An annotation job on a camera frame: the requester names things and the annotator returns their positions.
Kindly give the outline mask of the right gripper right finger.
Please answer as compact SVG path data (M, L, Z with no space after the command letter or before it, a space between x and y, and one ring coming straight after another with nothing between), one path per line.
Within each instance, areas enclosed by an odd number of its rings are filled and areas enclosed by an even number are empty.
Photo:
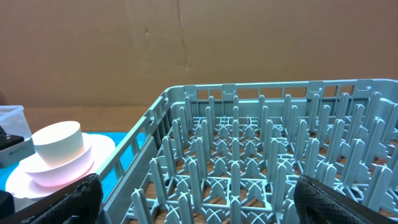
M394 224L395 221L361 205L329 186L300 175L294 204L301 223Z

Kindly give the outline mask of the white cup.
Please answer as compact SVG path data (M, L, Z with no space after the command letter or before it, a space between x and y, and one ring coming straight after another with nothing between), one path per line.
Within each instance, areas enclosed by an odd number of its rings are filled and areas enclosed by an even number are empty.
M32 135L35 151L50 167L58 167L85 151L81 125L62 121L46 126Z

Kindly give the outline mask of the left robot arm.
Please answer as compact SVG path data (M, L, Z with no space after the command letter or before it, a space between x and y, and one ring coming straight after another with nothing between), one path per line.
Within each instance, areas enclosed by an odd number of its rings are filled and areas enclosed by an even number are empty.
M9 167L35 154L32 138L7 133L1 127L1 168Z

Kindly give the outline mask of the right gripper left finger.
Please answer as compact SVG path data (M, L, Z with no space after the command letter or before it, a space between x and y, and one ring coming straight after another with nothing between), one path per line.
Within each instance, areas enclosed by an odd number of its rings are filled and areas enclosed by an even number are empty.
M98 174L90 174L88 180L43 212L22 221L23 224L94 224L98 218L103 198Z

